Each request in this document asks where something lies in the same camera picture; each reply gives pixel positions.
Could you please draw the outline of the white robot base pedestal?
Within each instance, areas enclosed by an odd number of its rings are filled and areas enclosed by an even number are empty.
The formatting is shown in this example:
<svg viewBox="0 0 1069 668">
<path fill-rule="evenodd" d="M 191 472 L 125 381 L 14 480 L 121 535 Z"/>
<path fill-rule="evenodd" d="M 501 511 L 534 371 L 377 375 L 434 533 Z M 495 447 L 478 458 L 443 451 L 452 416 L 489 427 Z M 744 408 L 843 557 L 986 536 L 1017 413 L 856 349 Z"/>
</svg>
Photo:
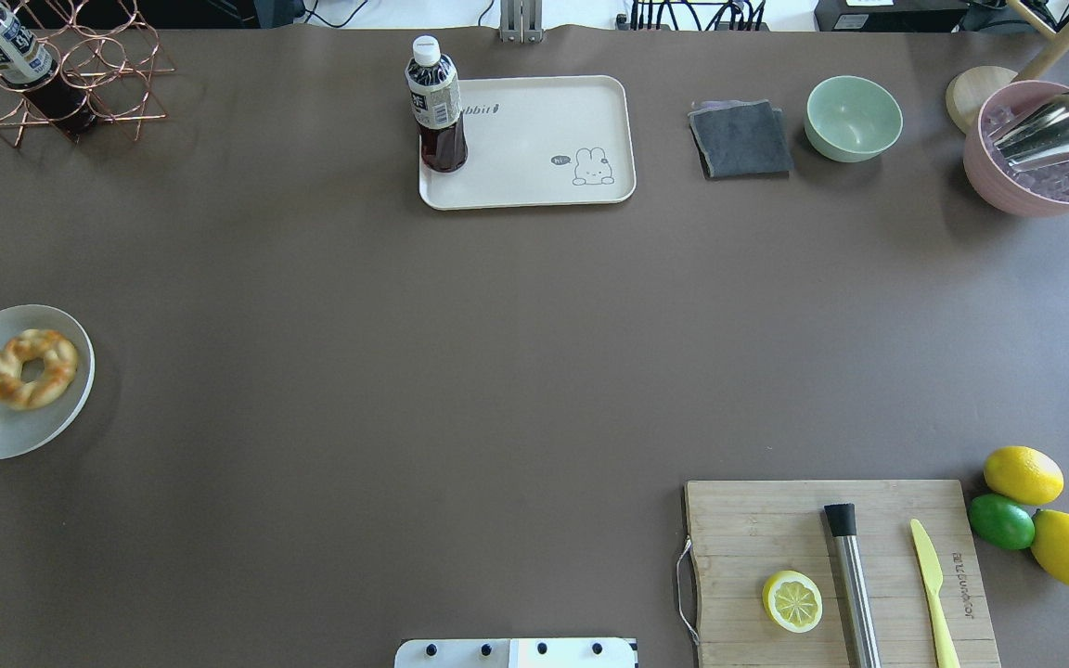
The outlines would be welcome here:
<svg viewBox="0 0 1069 668">
<path fill-rule="evenodd" d="M 622 637 L 410 639 L 394 667 L 638 667 L 637 641 Z"/>
</svg>

